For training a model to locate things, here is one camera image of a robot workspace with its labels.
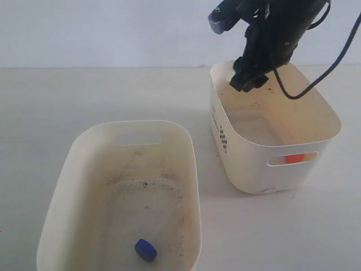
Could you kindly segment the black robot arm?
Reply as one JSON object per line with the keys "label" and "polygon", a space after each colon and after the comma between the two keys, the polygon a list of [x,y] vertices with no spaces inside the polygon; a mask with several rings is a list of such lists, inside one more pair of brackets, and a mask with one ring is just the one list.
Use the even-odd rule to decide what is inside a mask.
{"label": "black robot arm", "polygon": [[268,80],[267,73],[290,61],[305,32],[326,1],[243,1],[235,15],[248,23],[242,56],[234,61],[230,85],[249,92]]}

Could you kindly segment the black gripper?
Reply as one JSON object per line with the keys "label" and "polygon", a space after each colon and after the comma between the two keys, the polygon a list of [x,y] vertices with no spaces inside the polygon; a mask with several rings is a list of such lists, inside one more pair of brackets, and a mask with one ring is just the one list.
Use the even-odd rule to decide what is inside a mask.
{"label": "black gripper", "polygon": [[[261,88],[265,75],[287,64],[313,21],[313,1],[258,1],[245,32],[243,55],[234,62],[229,85],[238,92]],[[257,76],[250,81],[242,76]]]}

